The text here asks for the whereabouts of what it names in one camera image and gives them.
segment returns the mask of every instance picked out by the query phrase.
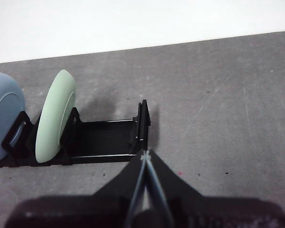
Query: black plastic holder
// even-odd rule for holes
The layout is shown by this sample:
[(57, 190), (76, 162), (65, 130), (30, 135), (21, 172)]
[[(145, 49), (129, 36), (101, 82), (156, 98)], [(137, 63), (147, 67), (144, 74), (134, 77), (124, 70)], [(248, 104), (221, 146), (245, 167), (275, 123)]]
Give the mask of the black plastic holder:
[[(139, 150), (148, 147), (151, 120), (146, 100), (139, 103), (138, 115), (128, 120), (82, 122), (74, 107), (60, 138), (59, 153), (44, 163), (38, 163), (35, 156), (39, 119), (32, 124), (28, 115), (20, 112), (2, 141), (1, 145), (8, 155), (0, 160), (0, 168), (127, 162)], [(10, 142), (21, 126), (19, 140), (12, 147)]]

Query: gray surface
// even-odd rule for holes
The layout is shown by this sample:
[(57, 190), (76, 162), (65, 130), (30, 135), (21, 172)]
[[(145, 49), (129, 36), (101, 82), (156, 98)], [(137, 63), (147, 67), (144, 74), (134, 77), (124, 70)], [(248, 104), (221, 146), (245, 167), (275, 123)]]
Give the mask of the gray surface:
[[(63, 68), (84, 121), (133, 117), (146, 98), (149, 145), (185, 181), (285, 210), (285, 32), (0, 64), (34, 120)], [(125, 165), (2, 168), (0, 227), (25, 199), (92, 194)]]

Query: blue plate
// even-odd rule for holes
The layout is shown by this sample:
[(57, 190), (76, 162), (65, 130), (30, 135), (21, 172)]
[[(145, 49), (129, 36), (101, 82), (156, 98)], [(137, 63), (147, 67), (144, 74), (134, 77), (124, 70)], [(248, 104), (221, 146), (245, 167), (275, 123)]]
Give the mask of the blue plate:
[[(2, 140), (21, 111), (25, 110), (25, 100), (20, 86), (10, 76), (0, 73), (0, 160), (7, 155), (1, 147)], [(14, 146), (19, 139), (20, 127), (10, 144)]]

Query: white wall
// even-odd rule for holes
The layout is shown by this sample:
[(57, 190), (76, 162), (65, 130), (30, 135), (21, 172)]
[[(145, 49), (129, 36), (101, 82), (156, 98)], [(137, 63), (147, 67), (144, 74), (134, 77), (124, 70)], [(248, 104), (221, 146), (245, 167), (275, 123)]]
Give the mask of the white wall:
[(285, 0), (0, 0), (0, 63), (285, 30)]

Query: plate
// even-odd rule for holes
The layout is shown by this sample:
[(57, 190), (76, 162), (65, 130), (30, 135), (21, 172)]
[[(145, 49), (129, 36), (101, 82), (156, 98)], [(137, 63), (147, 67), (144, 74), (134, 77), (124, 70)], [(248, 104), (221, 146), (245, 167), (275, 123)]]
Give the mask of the plate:
[[(24, 110), (25, 100), (20, 86), (12, 77), (0, 73), (0, 160), (7, 155), (1, 147), (2, 140), (19, 113)], [(22, 127), (18, 129), (10, 142), (11, 146), (14, 146), (19, 139)]]
[(60, 150), (60, 137), (75, 106), (75, 80), (66, 70), (55, 77), (43, 105), (36, 137), (36, 160), (54, 158)]

